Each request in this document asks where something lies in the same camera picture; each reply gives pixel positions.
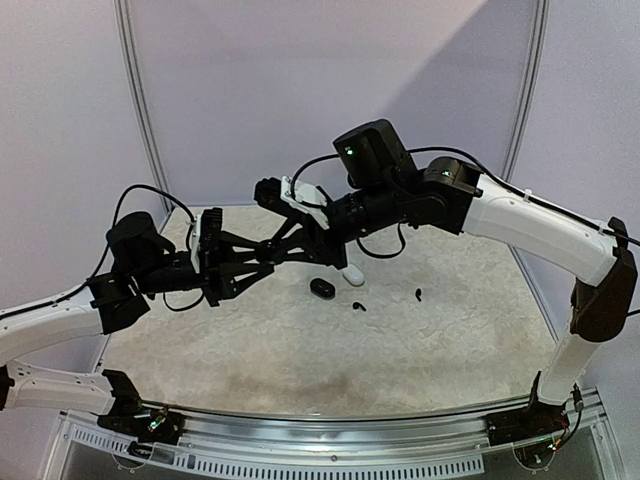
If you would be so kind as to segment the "black round charging case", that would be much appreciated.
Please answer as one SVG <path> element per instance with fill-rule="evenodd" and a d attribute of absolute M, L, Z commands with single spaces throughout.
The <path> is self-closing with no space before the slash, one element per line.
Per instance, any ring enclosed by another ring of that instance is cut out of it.
<path fill-rule="evenodd" d="M 278 242 L 273 240 L 263 240 L 255 249 L 256 260 L 260 263 L 278 265 L 282 262 L 280 259 L 281 251 Z"/>

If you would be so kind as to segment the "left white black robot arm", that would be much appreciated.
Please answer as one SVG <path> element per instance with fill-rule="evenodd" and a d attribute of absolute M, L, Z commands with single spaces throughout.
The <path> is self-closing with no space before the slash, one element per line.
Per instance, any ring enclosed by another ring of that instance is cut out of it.
<path fill-rule="evenodd" d="M 197 223 L 202 236 L 190 250 L 179 251 L 158 233 L 149 213 L 128 214 L 106 234 L 114 257 L 110 272 L 89 280 L 76 294 L 2 314 L 2 408 L 80 410 L 110 416 L 128 434 L 141 433 L 149 415 L 125 373 L 39 368 L 21 358 L 71 339 L 129 328 L 149 312 L 158 294 L 199 290 L 216 306 L 273 272 L 261 258 L 261 244 L 222 231 L 221 209 L 205 211 Z"/>

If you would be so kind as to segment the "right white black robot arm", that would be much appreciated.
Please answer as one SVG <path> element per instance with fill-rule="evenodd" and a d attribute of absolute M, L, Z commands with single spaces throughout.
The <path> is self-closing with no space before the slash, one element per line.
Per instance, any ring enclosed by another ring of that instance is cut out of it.
<path fill-rule="evenodd" d="M 309 260 L 343 268 L 348 242 L 405 224 L 495 240 L 574 276 L 568 331 L 517 415 L 524 435 L 539 435 L 563 409 L 599 346 L 626 323 L 638 271 L 625 224 L 589 220 L 536 197 L 456 148 L 437 147 L 434 159 L 418 167 L 385 119 L 348 131 L 333 146 L 349 194 L 330 200 L 298 175 L 283 177 L 279 185 L 280 199 L 309 219 Z"/>

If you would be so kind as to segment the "right aluminium corner post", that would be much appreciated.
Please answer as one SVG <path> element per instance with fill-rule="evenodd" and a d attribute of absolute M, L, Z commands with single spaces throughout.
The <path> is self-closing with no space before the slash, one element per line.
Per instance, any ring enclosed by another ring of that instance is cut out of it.
<path fill-rule="evenodd" d="M 514 175 L 519 152 L 524 141 L 540 71 L 548 24 L 549 8 L 550 2 L 548 0 L 539 0 L 535 2 L 531 34 L 527 47 L 524 72 L 516 108 L 516 116 L 509 137 L 507 154 L 502 168 L 502 178 L 505 180 L 511 180 Z"/>

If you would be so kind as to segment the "left aluminium corner post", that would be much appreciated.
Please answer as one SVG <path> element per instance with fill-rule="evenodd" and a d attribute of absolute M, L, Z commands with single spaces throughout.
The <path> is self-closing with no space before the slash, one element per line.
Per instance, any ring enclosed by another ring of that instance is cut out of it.
<path fill-rule="evenodd" d="M 124 59 L 125 73 L 129 83 L 134 113 L 137 119 L 147 163 L 149 165 L 154 185 L 157 188 L 168 192 L 170 190 L 169 183 L 162 164 L 144 91 L 141 67 L 136 49 L 131 4 L 126 0 L 115 0 L 114 9 Z"/>

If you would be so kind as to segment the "aluminium corner post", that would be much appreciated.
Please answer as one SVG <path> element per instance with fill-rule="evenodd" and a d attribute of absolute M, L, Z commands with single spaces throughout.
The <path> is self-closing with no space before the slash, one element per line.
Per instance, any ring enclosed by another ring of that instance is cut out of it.
<path fill-rule="evenodd" d="M 115 0 L 114 9 L 124 59 L 125 73 L 129 83 L 134 113 L 137 119 L 147 163 L 149 165 L 154 185 L 157 188 L 168 192 L 170 190 L 169 183 L 162 164 L 144 91 L 141 67 L 136 49 L 131 4 L 126 0 Z"/>
<path fill-rule="evenodd" d="M 527 47 L 524 72 L 516 108 L 516 116 L 509 137 L 507 154 L 502 168 L 502 178 L 505 180 L 511 180 L 514 175 L 519 152 L 524 141 L 540 71 L 548 24 L 549 8 L 550 2 L 548 0 L 539 0 L 535 2 L 531 34 Z"/>

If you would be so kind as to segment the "white earbud charging case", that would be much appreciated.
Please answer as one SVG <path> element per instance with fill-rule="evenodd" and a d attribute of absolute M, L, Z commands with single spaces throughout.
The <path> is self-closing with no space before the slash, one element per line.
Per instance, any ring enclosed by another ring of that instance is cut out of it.
<path fill-rule="evenodd" d="M 360 287 L 365 283 L 363 272 L 355 265 L 348 265 L 342 269 L 341 275 L 352 286 Z"/>

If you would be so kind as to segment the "black oval charging case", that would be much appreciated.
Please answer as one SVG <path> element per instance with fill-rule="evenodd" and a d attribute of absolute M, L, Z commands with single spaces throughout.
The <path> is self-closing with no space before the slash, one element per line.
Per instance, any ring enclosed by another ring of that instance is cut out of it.
<path fill-rule="evenodd" d="M 336 295 L 335 286 L 322 278 L 313 278 L 309 283 L 309 288 L 312 294 L 322 299 L 330 300 Z"/>

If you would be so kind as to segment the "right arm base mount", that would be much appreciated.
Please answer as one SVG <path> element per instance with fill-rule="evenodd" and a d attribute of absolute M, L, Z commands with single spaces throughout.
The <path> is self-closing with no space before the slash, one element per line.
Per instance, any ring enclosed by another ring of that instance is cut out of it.
<path fill-rule="evenodd" d="M 535 381 L 524 407 L 490 413 L 484 423 L 491 446 L 549 435 L 569 425 L 566 402 L 551 404 L 539 398 Z"/>

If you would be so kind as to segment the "aluminium front rail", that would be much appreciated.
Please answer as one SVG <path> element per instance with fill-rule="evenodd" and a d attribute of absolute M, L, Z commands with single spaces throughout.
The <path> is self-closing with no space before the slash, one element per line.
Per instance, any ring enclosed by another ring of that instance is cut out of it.
<path fill-rule="evenodd" d="M 187 409 L 174 445 L 141 445 L 89 417 L 61 419 L 49 479 L 621 479 L 598 393 L 583 392 L 568 443 L 526 455 L 491 445 L 485 418 L 523 398 L 431 414 L 331 419 Z"/>

